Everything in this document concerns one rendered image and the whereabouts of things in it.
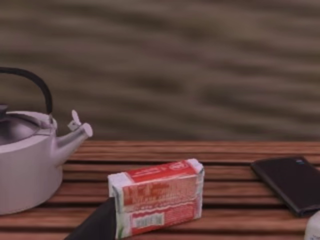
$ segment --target barcode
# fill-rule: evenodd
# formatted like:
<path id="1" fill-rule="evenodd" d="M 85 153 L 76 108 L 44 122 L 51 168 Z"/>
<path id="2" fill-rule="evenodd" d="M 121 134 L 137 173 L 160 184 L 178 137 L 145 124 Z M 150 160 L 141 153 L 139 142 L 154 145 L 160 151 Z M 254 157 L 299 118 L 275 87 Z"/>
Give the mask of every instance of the barcode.
<path id="1" fill-rule="evenodd" d="M 145 228 L 149 226 L 162 226 L 164 225 L 165 219 L 163 213 L 152 214 L 149 216 L 139 217 L 133 219 L 134 228 Z"/>

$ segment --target box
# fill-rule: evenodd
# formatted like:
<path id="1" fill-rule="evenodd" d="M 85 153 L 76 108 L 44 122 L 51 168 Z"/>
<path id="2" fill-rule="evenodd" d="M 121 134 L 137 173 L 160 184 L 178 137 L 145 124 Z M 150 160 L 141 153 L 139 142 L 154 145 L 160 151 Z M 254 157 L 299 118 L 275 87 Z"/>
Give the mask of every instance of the box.
<path id="1" fill-rule="evenodd" d="M 200 218 L 204 176 L 204 167 L 196 159 L 109 175 L 116 239 Z"/>

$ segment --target teapot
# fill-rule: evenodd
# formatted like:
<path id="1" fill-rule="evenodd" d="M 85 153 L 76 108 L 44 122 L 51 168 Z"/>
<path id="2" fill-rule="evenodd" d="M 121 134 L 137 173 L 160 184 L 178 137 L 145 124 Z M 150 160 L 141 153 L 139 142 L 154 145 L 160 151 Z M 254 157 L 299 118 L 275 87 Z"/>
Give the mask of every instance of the teapot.
<path id="1" fill-rule="evenodd" d="M 82 124 L 76 111 L 70 133 L 57 136 L 53 101 L 46 83 L 34 73 L 0 67 L 0 74 L 18 75 L 35 83 L 45 98 L 46 113 L 8 111 L 0 104 L 0 215 L 22 212 L 50 199 L 63 180 L 62 165 L 84 140 L 92 127 Z"/>

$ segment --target kettle spout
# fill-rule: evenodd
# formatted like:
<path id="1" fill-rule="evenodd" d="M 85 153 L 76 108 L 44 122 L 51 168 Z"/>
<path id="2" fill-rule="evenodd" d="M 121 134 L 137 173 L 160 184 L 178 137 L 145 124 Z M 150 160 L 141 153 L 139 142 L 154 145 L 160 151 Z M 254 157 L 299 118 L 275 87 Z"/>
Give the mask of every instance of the kettle spout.
<path id="1" fill-rule="evenodd" d="M 93 129 L 88 123 L 76 124 L 76 126 L 75 128 L 75 120 L 73 120 L 69 125 L 69 128 L 73 131 L 65 136 L 56 137 L 53 141 L 54 146 L 51 149 L 51 158 L 56 167 L 64 164 L 86 139 L 93 136 Z"/>

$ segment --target black wallet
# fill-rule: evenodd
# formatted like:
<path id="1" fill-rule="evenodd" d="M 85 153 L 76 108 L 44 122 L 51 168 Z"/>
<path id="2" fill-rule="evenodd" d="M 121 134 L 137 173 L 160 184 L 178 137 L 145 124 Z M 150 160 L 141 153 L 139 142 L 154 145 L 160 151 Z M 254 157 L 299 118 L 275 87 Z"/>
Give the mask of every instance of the black wallet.
<path id="1" fill-rule="evenodd" d="M 116 231 L 115 198 L 110 197 L 64 240 L 115 240 Z"/>
<path id="2" fill-rule="evenodd" d="M 251 168 L 296 216 L 320 210 L 320 171 L 303 156 L 257 160 Z"/>

